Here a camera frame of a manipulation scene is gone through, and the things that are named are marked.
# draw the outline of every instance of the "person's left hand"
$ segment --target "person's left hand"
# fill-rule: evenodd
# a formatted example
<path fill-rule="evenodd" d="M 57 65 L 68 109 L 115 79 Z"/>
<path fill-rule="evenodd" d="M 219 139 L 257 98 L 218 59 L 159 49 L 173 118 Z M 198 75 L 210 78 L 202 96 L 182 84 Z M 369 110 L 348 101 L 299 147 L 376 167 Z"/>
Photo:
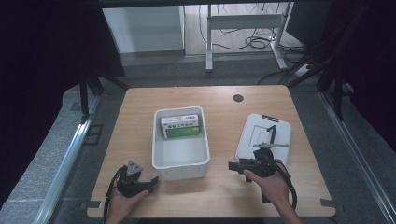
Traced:
<path fill-rule="evenodd" d="M 127 198 L 123 196 L 117 188 L 114 188 L 111 191 L 110 203 L 108 204 L 106 224 L 121 223 L 131 214 L 134 206 L 148 194 L 149 191 L 144 190 L 132 198 Z"/>

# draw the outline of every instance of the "white desk frame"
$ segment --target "white desk frame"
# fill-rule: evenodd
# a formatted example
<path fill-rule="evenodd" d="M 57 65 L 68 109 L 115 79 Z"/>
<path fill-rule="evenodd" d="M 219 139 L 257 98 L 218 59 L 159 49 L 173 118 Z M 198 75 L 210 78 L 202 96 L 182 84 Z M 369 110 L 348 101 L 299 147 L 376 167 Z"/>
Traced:
<path fill-rule="evenodd" d="M 282 14 L 212 16 L 211 5 L 207 6 L 206 72 L 213 71 L 212 30 L 278 28 L 271 37 L 270 46 L 280 70 L 286 70 L 285 60 L 279 51 L 279 41 L 285 30 L 291 2 Z"/>

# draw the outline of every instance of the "forearm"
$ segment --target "forearm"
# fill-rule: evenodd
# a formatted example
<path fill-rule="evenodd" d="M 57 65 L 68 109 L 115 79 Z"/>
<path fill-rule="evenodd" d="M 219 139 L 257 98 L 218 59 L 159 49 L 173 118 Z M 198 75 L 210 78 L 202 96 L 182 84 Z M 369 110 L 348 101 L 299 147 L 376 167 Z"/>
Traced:
<path fill-rule="evenodd" d="M 278 200 L 273 202 L 277 212 L 282 217 L 285 224 L 301 224 L 303 221 L 299 218 L 289 200 Z"/>

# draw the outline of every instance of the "white wall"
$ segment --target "white wall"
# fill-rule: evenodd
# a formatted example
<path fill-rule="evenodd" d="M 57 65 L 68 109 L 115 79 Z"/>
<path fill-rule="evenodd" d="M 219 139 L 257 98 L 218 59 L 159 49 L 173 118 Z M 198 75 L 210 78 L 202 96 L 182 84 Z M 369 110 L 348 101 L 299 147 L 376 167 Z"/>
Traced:
<path fill-rule="evenodd" d="M 184 49 L 183 7 L 104 8 L 119 53 Z"/>

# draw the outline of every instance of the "wooden table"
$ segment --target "wooden table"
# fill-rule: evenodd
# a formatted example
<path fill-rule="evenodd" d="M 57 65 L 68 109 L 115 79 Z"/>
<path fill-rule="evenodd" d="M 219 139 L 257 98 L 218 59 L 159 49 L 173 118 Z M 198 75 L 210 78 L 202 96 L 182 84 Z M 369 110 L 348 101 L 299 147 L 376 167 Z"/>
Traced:
<path fill-rule="evenodd" d="M 236 94 L 244 97 L 237 103 Z M 132 212 L 132 217 L 278 217 L 269 203 L 262 203 L 260 188 L 228 170 L 233 161 L 246 119 L 264 114 L 291 124 L 289 172 L 297 190 L 297 213 L 301 217 L 331 217 L 335 209 L 304 128 L 284 86 L 214 86 L 142 88 L 126 92 L 105 159 L 92 193 L 92 201 L 105 201 L 109 182 L 128 160 L 144 167 L 139 181 L 159 173 L 151 164 L 155 111 L 199 105 L 205 113 L 210 162 L 205 177 L 163 181 Z M 101 208 L 89 208 L 90 217 L 101 217 Z"/>

